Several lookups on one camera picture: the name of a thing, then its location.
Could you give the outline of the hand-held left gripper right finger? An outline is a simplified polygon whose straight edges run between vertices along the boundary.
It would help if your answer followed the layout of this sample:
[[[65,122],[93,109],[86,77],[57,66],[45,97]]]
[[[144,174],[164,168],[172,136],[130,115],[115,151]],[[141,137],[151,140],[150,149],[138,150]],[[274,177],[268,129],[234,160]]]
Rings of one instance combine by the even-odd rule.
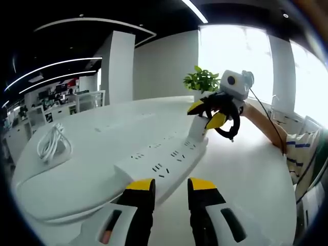
[[[222,245],[222,231],[215,225],[220,217],[228,226],[229,232],[236,243],[246,239],[245,229],[230,208],[219,208],[227,205],[217,187],[208,180],[191,177],[188,179],[188,206],[190,226],[196,245]]]

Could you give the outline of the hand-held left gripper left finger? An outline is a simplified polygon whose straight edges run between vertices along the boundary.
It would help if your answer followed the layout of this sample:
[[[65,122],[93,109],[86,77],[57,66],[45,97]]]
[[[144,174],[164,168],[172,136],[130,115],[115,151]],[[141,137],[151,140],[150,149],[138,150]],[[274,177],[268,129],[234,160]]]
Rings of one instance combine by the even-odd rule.
[[[147,245],[153,225],[155,208],[155,179],[147,178],[130,183],[117,200],[117,204],[137,208],[124,245]]]

